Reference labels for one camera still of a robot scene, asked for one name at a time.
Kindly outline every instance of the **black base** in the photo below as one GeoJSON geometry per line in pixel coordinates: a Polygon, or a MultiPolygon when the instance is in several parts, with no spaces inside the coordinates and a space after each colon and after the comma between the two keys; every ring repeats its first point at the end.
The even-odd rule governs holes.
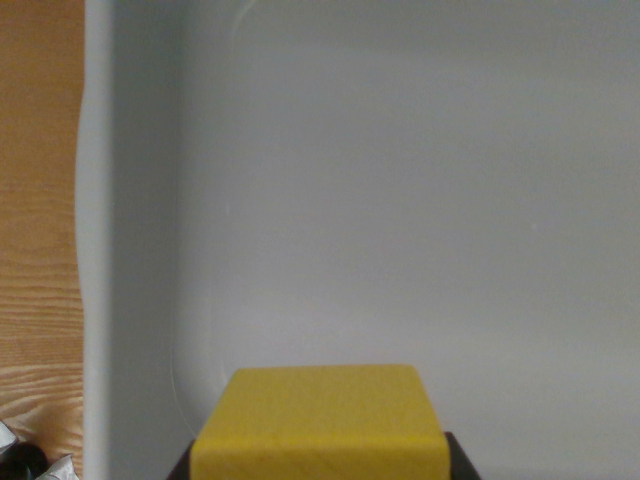
{"type": "MultiPolygon", "coordinates": [[[[482,480],[464,450],[451,432],[445,432],[451,455],[451,480],[482,480]]],[[[184,452],[167,480],[189,480],[189,455],[193,442],[184,452]]]]}

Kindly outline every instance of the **wooden table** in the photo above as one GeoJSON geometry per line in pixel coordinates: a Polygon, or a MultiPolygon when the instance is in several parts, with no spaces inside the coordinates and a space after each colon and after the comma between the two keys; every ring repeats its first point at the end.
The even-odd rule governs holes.
{"type": "Polygon", "coordinates": [[[0,419],[82,471],[74,169],[84,3],[0,0],[0,419]]]}

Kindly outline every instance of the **yellow wooden block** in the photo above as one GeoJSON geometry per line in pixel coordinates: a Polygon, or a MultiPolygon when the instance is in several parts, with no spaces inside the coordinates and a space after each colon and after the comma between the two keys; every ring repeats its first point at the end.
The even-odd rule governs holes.
{"type": "Polygon", "coordinates": [[[238,370],[192,480],[445,480],[449,449],[407,365],[238,370]]]}

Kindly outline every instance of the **white container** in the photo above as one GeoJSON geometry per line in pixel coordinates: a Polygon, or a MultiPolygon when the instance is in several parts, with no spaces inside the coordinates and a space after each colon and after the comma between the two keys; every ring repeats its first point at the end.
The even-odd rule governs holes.
{"type": "Polygon", "coordinates": [[[239,367],[362,362],[487,480],[640,478],[640,4],[86,8],[86,478],[164,478],[239,367]]]}

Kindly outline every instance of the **wood grain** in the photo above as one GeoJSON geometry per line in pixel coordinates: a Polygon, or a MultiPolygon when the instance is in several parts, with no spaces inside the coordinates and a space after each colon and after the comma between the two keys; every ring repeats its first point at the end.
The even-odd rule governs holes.
{"type": "Polygon", "coordinates": [[[82,472],[73,191],[84,3],[0,1],[0,419],[82,472]]]}

